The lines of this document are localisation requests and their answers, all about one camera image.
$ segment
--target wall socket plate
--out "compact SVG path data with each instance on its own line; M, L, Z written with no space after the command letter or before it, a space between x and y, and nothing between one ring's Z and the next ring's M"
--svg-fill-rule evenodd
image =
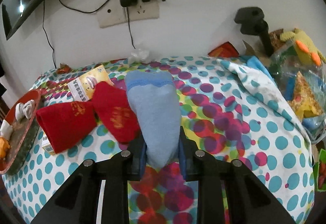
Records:
M150 0L150 2L138 0L138 4L128 7L128 10L130 21L159 18L158 0ZM96 13L96 16L100 28L128 21L127 10L120 5L120 0L109 1Z

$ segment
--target polka dot tablecloth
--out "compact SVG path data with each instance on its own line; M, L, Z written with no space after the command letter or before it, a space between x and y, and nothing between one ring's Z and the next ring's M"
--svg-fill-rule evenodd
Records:
M121 89L126 88L128 71L169 71L187 137L217 159L242 160L296 223L303 223L314 200L310 141L274 84L241 63L188 56L150 64L116 60L103 65ZM41 89L45 105L72 101L66 84L96 66L62 75L55 70L46 72L33 88ZM79 144L55 156L42 149L42 136L40 129L19 172L3 175L13 203L27 223L85 159L106 160L127 147L117 143L101 121ZM198 183L185 183L177 163L160 171L147 166L140 182L128 184L130 223L194 224L197 194ZM229 223L225 192L223 196Z

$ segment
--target tray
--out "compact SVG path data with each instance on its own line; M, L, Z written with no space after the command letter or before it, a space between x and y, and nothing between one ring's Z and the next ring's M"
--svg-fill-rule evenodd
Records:
M21 122L18 123L15 117L16 105L18 103L25 104L32 99L35 101L35 109L31 119L28 120L24 117ZM0 160L0 175L5 173L13 175L17 173L24 164L26 156L34 144L36 134L40 127L35 118L36 110L40 107L40 100L40 90L30 90L14 104L6 115L5 120L10 125L14 125L14 132L9 140L11 148L7 152L6 159Z

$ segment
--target wall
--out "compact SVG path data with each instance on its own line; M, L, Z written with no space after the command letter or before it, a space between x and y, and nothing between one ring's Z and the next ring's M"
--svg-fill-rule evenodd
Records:
M63 1L71 7L93 10L105 0ZM127 24L100 29L96 15L65 9L58 0L46 0L45 6L45 28L57 64L79 67L130 54ZM135 45L150 49L157 57L204 55L225 41L243 51L244 36L233 18L238 8L246 6L262 8L271 31L280 27L304 29L326 53L326 8L322 0L167 0L160 3L159 19L131 23ZM41 4L8 41L0 23L0 56L7 72L0 81L8 89L3 98L9 106L41 73L53 68L42 16ZM257 42L253 37L244 38L252 45Z

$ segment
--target blue sock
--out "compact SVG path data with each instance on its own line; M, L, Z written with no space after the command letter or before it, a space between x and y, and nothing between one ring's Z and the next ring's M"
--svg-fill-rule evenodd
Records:
M181 113L176 88L168 72L128 72L127 97L147 144L148 163L162 168L177 153Z

